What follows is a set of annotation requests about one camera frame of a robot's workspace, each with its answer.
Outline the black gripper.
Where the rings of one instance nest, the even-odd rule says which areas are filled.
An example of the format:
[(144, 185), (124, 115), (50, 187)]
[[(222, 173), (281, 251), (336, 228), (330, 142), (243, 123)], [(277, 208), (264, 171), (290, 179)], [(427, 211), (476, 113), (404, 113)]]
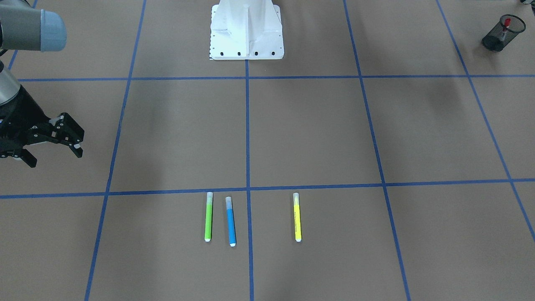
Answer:
[(1, 105), (0, 156), (12, 157), (35, 168), (37, 159), (24, 147), (52, 142), (69, 147), (77, 158), (82, 158), (84, 129), (66, 112), (49, 118), (21, 86), (13, 99)]

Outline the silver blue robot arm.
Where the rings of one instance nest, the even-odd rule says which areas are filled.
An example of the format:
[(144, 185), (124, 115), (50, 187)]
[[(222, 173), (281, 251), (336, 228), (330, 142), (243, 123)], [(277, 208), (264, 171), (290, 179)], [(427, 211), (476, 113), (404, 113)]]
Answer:
[[(61, 51), (67, 32), (56, 13), (33, 8), (26, 0), (2, 0), (0, 4), (1, 53), (8, 50)], [(0, 155), (25, 162), (31, 168), (37, 159), (27, 145), (54, 143), (67, 146), (77, 158), (84, 129), (66, 112), (48, 117), (10, 70), (0, 68)]]

